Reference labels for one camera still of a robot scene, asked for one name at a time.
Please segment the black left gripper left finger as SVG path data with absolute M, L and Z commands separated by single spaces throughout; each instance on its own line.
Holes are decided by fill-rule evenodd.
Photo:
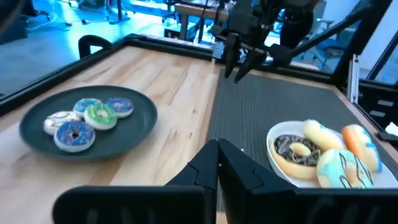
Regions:
M 84 185 L 55 201 L 54 224 L 215 224 L 217 140 L 163 186 Z

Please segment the small light blue sprinkled donut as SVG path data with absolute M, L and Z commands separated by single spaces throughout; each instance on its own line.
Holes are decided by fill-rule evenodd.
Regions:
M 97 103 L 102 103 L 102 101 L 96 98 L 82 98 L 75 103 L 73 112 L 76 113 L 80 118 L 84 118 L 84 112 L 86 108 L 89 105 L 94 105 Z

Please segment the white plate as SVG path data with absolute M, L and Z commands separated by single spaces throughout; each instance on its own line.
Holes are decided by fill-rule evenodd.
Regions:
M 290 182 L 299 188 L 320 188 L 320 184 L 318 180 L 302 180 L 291 175 L 286 174 L 276 163 L 275 159 L 271 154 L 271 140 L 274 140 L 278 136 L 282 134 L 293 134 L 296 136 L 304 137 L 303 134 L 303 121 L 284 121 L 278 123 L 270 128 L 267 133 L 267 155 L 269 163 L 273 169 L 273 171 L 282 179 Z M 398 189 L 398 180 L 395 178 L 393 173 L 389 170 L 388 166 L 386 166 L 382 162 L 382 173 L 380 174 L 371 174 L 374 187 L 377 189 Z

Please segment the black table frame rail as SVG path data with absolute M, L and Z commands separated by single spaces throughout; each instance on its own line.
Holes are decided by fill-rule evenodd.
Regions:
M 110 58 L 116 52 L 127 47 L 137 47 L 138 49 L 154 50 L 158 53 L 164 52 L 171 55 L 194 58 L 199 60 L 215 60 L 216 65 L 222 65 L 223 60 L 212 56 L 208 47 L 188 45 L 173 39 L 171 41 L 162 40 L 145 35 L 129 34 L 125 38 L 115 42 L 108 49 L 91 46 L 91 54 L 77 62 L 73 62 L 55 72 L 52 72 L 40 80 L 28 84 L 24 88 L 16 91 L 10 96 L 0 99 L 0 116 L 10 113 L 20 108 L 30 100 L 55 88 L 79 73 L 93 67 L 95 64 Z M 220 77 L 218 85 L 225 84 L 229 92 L 238 95 L 253 88 L 254 90 L 264 89 L 265 99 L 287 92 L 287 85 L 276 85 L 276 80 L 285 82 L 297 82 L 301 85 L 311 85 L 317 88 L 331 88 L 338 93 L 344 94 L 345 87 L 335 86 L 328 77 L 323 77 L 317 73 L 312 73 L 308 69 L 293 67 L 267 67 L 256 66 L 238 83 L 232 79 L 223 78 L 224 68 L 221 68 L 217 75 Z M 398 121 L 398 86 L 388 86 L 370 81 L 359 83 L 359 92 L 363 95 L 362 102 L 370 108 L 380 112 L 391 113 L 395 121 Z

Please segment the white paper piece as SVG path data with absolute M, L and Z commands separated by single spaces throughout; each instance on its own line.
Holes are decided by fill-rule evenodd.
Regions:
M 398 126 L 395 123 L 390 122 L 385 128 L 385 132 L 398 137 Z

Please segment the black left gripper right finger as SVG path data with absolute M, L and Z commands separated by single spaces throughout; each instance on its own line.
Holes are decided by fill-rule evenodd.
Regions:
M 398 224 L 398 189 L 298 188 L 220 139 L 230 224 Z

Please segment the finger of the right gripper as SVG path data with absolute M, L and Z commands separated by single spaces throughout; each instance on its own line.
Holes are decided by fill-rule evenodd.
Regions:
M 240 59 L 239 48 L 239 35 L 235 33 L 229 33 L 224 42 L 225 78 L 228 78 L 231 75 L 233 69 Z
M 264 61 L 265 54 L 256 50 L 248 50 L 246 59 L 240 66 L 238 72 L 235 75 L 234 82 L 238 83 L 247 73 L 250 72 L 254 67 L 261 65 Z

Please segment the grey woven placemat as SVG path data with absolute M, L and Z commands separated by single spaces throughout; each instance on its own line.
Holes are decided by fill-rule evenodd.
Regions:
M 207 139 L 226 139 L 267 169 L 263 186 L 277 191 L 292 185 L 276 175 L 267 155 L 267 133 L 284 121 L 314 119 L 334 130 L 359 124 L 359 118 L 331 89 L 259 75 L 239 83 L 220 77 Z

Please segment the small dark blue sprinkled donut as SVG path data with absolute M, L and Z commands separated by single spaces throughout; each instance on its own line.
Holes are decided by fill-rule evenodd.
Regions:
M 60 150 L 76 153 L 88 149 L 95 137 L 95 130 L 86 122 L 67 121 L 56 130 L 53 140 Z
M 105 104 L 115 111 L 118 118 L 125 118 L 134 111 L 134 105 L 128 98 L 109 98 L 105 101 Z

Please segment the large orange blue-iced donut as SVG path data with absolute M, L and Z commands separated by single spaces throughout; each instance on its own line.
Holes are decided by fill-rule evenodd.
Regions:
M 372 173 L 382 172 L 382 161 L 376 145 L 366 129 L 350 124 L 342 129 L 343 140 L 348 148 Z

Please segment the large chocolate iced donut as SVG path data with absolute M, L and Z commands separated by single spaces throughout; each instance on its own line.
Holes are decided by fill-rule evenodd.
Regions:
M 283 134 L 269 141 L 269 150 L 279 168 L 287 175 L 302 179 L 315 179 L 321 150 L 310 140 Z

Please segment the small green iced donut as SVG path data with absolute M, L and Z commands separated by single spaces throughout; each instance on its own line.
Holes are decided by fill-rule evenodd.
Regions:
M 109 130 L 115 127 L 116 112 L 104 103 L 89 105 L 84 112 L 85 121 L 97 130 Z

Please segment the black curved chair back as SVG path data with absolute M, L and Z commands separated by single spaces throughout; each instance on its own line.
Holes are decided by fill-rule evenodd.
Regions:
M 78 41 L 78 52 L 80 59 L 83 59 L 91 54 L 91 46 L 108 49 L 112 46 L 112 43 L 97 35 L 84 35 Z

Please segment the small white chocolate-drizzled donut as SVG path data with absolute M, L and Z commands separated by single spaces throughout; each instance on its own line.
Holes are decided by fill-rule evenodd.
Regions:
M 43 129 L 47 134 L 53 136 L 63 123 L 74 120 L 80 120 L 80 116 L 72 111 L 58 111 L 46 117 Z

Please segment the wooden background desk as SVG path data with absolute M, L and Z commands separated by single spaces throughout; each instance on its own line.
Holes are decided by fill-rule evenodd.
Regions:
M 218 0 L 192 0 L 191 2 L 181 0 L 174 5 L 175 12 L 178 13 L 181 23 L 179 39 L 189 42 L 202 42 L 205 32 L 205 25 L 210 27 L 214 22 L 221 22 L 228 18 L 228 7 L 224 4 L 223 9 L 219 9 Z

